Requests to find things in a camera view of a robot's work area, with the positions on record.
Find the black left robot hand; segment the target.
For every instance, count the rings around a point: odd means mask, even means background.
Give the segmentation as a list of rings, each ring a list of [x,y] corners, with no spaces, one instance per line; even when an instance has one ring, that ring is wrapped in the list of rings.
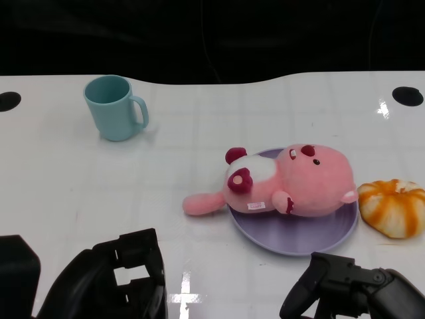
[[[1,237],[1,317],[32,318],[41,274],[19,235]],[[38,318],[167,318],[155,229],[120,235],[79,253],[51,286]]]

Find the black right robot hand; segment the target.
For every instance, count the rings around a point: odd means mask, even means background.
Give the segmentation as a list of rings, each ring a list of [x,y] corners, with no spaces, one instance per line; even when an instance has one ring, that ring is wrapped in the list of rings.
[[[315,318],[423,318],[424,295],[392,269],[365,269],[354,259],[314,252],[290,290],[280,318],[303,318],[318,302]]]

